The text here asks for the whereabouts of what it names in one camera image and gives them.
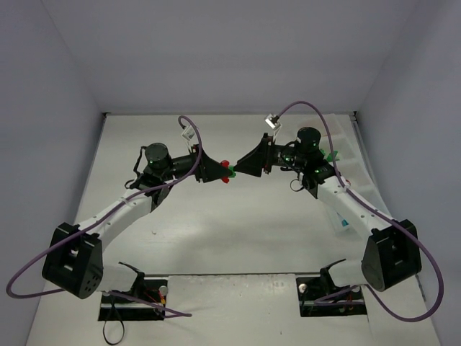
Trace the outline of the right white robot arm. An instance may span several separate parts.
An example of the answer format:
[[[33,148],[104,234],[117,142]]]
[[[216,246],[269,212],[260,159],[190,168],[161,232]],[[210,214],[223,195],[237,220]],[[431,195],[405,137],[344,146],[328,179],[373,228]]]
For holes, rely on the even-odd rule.
[[[383,292],[421,271],[421,253],[413,242],[415,226],[397,222],[361,199],[344,177],[338,177],[332,163],[319,148],[321,134],[301,128],[296,141],[277,145],[264,134],[259,145],[237,161],[236,172],[260,177],[280,167],[301,176],[301,185],[315,199],[333,209],[365,240],[358,259],[343,259],[328,265],[327,276],[343,288],[368,284]]]

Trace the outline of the red long lego brick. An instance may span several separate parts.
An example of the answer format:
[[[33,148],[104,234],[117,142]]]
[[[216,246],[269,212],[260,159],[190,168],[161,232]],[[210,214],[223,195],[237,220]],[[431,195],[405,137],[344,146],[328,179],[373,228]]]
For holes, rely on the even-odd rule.
[[[220,165],[224,168],[224,171],[223,171],[223,174],[220,178],[220,180],[222,182],[224,182],[225,184],[228,184],[230,182],[230,175],[232,175],[232,171],[229,170],[229,166],[230,166],[230,162],[227,161],[227,160],[222,160],[220,162]]]

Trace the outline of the green square lego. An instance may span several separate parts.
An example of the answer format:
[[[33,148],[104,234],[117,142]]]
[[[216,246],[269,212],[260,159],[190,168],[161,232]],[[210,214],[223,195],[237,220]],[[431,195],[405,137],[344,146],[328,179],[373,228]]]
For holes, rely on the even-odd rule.
[[[229,171],[230,171],[230,174],[228,175],[228,178],[229,179],[232,179],[236,176],[236,172],[235,172],[235,169],[234,169],[234,166],[229,166],[228,167]]]

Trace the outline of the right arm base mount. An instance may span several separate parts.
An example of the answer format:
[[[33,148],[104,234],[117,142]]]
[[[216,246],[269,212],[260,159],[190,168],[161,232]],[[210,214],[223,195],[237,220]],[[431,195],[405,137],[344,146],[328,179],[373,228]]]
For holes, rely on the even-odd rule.
[[[360,287],[336,286],[329,270],[344,260],[335,261],[313,275],[295,278],[300,316],[346,317],[366,316],[367,307]]]

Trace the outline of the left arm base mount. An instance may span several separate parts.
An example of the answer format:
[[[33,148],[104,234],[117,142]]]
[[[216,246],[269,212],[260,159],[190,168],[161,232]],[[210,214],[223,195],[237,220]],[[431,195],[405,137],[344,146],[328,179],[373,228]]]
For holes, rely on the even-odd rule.
[[[167,279],[146,279],[146,274],[138,268],[124,262],[120,265],[136,273],[137,278],[132,288],[123,292],[129,296],[155,304],[166,305],[166,294],[159,291],[167,288]],[[102,295],[99,309],[99,321],[163,321],[166,312],[145,304],[138,304],[126,298]]]

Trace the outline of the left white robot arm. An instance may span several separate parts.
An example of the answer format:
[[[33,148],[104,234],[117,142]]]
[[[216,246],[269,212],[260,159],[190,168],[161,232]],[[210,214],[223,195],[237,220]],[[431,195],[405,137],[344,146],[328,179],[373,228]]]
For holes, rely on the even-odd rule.
[[[110,243],[157,209],[174,180],[193,176],[198,182],[227,182],[233,173],[227,161],[211,159],[198,145],[186,156],[173,159],[164,144],[153,143],[142,147],[140,156],[147,160],[145,169],[116,202],[86,221],[62,223],[54,231],[42,267],[47,281],[80,299],[95,292],[138,294],[144,272],[122,262],[105,265],[103,254]]]

